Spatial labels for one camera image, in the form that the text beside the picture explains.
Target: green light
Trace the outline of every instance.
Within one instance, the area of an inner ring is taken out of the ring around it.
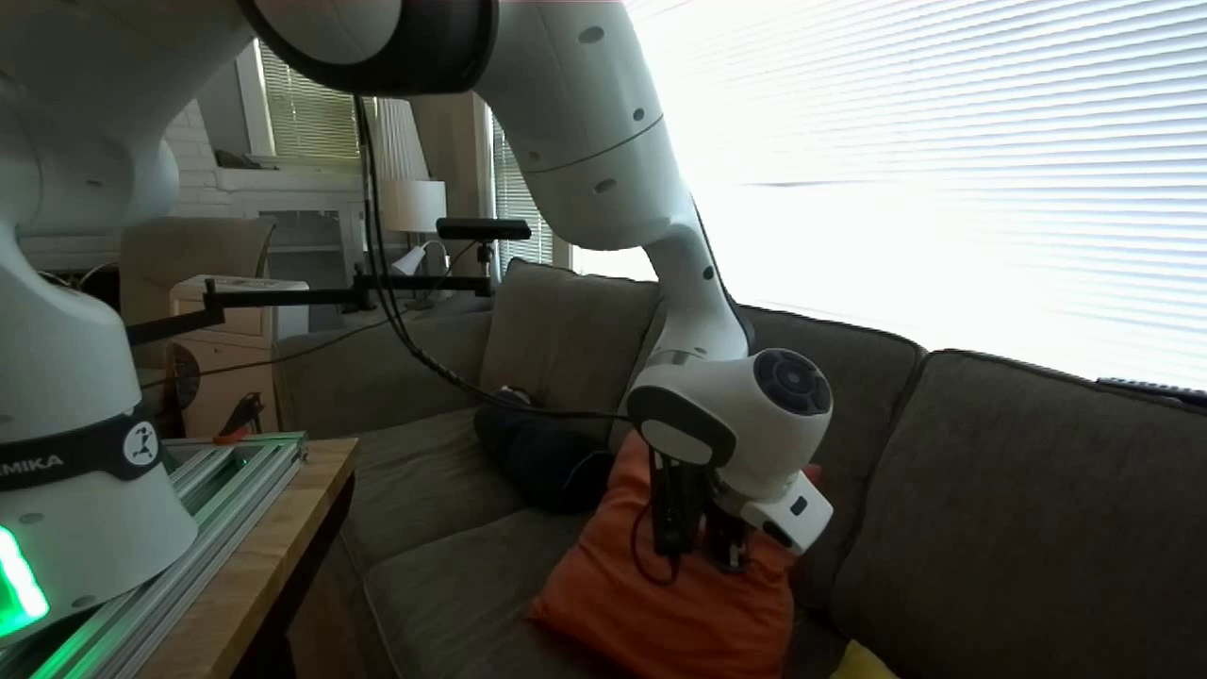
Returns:
[[[0,637],[25,628],[51,612],[46,590],[22,545],[9,528],[0,528]]]

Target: gray couch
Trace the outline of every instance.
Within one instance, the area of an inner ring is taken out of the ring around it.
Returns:
[[[829,676],[849,637],[901,676],[1207,676],[1207,416],[748,314],[758,342],[813,355],[838,399],[818,450],[838,515],[797,564],[785,676]],[[481,389],[618,408],[655,325],[650,282],[515,262],[489,305],[413,330]],[[526,621],[586,515],[522,501],[483,460],[460,389],[390,328],[279,350],[284,422],[364,438],[331,558],[398,676],[615,676]]]

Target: wooden table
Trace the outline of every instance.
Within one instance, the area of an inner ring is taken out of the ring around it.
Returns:
[[[297,612],[350,501],[355,438],[302,440],[302,466],[229,549],[141,676],[289,676]]]

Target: black cable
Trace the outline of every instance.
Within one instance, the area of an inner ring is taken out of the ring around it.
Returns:
[[[374,145],[374,132],[369,132],[369,115],[366,115],[366,100],[364,93],[355,93],[355,129],[357,129],[357,142],[364,142],[364,204],[366,204],[366,246],[369,246],[369,275],[384,275],[384,231],[383,231],[383,181],[379,181],[379,145]],[[390,319],[390,328],[398,330],[398,339],[406,347],[406,355],[416,360],[423,360],[427,368],[435,368],[443,382],[449,382],[453,389],[467,391],[471,399],[486,404],[489,391],[483,391],[481,383],[460,382],[458,374],[449,374],[443,360],[435,360],[413,334],[403,314],[398,308],[398,295],[379,289],[379,305]],[[527,408],[532,416],[542,418],[604,418],[604,422],[629,422],[629,416],[623,409],[546,409],[546,408]]]
[[[642,558],[642,519],[650,515],[650,504],[642,504],[642,514],[635,515],[629,524],[629,558],[635,558],[635,569],[653,579],[653,583],[675,583],[679,579],[679,558],[669,558],[669,573],[650,573],[647,569],[647,558]]]
[[[233,364],[219,364],[219,368],[200,368],[198,378],[214,378],[214,374],[239,374],[239,368],[258,368],[258,364],[293,360],[293,359],[305,359],[305,355],[328,350],[328,347],[337,347],[337,342],[346,342],[346,339],[355,339],[355,334],[364,334],[364,330],[369,330],[369,328],[383,328],[383,325],[384,325],[384,319],[374,319],[374,325],[350,328],[350,330],[344,330],[344,334],[331,334],[331,339],[323,339],[323,342],[317,342],[317,347],[305,347],[305,350],[293,350],[293,355],[276,355],[276,359],[264,359],[264,360],[233,360]],[[174,378],[145,382],[141,389],[164,389],[164,383],[169,383],[169,382],[174,382]]]

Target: couch cushion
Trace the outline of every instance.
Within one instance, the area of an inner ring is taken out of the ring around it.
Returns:
[[[650,282],[515,261],[494,295],[481,383],[515,383],[542,408],[618,409],[653,314]]]
[[[942,350],[835,612],[906,676],[1207,676],[1207,416]]]
[[[816,359],[835,389],[835,422],[816,451],[835,519],[797,564],[797,598],[824,612],[858,536],[878,450],[918,382],[924,350],[901,334],[772,308],[751,308],[751,325],[755,347],[794,347]]]
[[[517,508],[374,564],[366,598],[398,676],[615,676],[527,621],[580,519]]]
[[[483,460],[471,408],[364,432],[340,544],[355,569],[489,524],[522,495]]]

